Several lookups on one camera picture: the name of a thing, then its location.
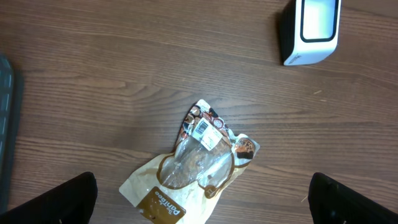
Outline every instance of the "black plastic part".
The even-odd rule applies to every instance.
[[[24,81],[0,55],[0,214],[7,210]]]
[[[1,224],[88,224],[97,198],[94,174],[85,172],[0,215]]]
[[[308,192],[314,224],[397,224],[398,215],[325,174],[315,173]]]
[[[294,32],[295,32],[295,16],[296,1],[291,0],[282,12],[279,21],[279,43],[282,61],[293,53],[294,49]]]

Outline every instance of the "barcode label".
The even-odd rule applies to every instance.
[[[198,128],[196,129],[196,132],[199,134],[203,134],[208,126],[209,125],[206,122],[198,123]]]
[[[192,137],[210,151],[219,143],[223,135],[209,121],[202,118],[193,130]]]

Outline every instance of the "plastic bag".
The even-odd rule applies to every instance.
[[[134,171],[119,191],[155,224],[202,224],[259,148],[245,134],[235,136],[200,100],[187,114],[173,152]]]

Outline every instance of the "black and white device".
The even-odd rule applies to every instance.
[[[341,0],[291,0],[279,23],[284,65],[317,63],[337,47]]]

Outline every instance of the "food package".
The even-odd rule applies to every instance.
[[[189,111],[174,150],[134,171],[119,191],[155,224],[203,224],[260,145],[235,136],[210,105]]]

